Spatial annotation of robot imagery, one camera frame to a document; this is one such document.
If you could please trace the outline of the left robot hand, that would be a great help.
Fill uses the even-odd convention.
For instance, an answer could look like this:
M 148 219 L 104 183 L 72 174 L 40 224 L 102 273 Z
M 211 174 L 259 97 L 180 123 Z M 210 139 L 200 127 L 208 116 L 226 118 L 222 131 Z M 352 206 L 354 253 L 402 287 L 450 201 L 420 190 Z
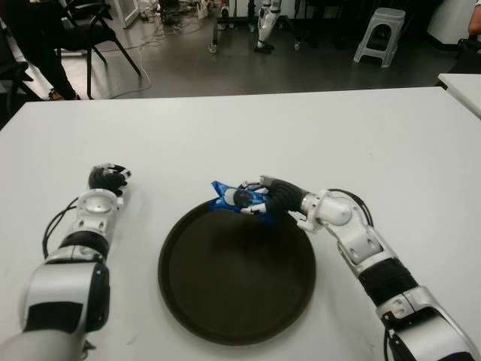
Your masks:
M 89 173 L 88 187 L 90 190 L 108 190 L 120 197 L 131 176 L 132 173 L 121 165 L 111 163 L 96 165 Z

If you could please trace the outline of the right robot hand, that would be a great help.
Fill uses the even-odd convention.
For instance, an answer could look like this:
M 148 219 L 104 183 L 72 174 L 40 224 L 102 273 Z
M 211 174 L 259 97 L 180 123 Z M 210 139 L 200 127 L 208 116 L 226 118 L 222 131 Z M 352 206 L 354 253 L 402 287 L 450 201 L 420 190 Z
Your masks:
M 301 205 L 308 191 L 285 180 L 261 176 L 257 181 L 244 181 L 241 189 L 265 194 L 265 201 L 241 208 L 242 214 L 281 214 L 288 211 L 301 213 Z

